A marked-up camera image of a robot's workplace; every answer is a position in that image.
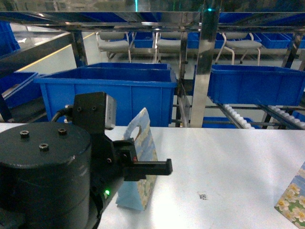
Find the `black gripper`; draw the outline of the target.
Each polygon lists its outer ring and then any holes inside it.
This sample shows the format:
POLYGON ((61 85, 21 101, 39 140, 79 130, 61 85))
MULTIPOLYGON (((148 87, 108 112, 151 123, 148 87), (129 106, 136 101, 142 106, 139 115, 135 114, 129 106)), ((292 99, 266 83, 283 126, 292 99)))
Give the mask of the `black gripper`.
POLYGON ((105 137, 108 155, 104 180, 107 182, 139 181, 148 175, 168 176, 173 172, 172 160, 141 161, 138 159, 135 140, 112 141, 105 137))

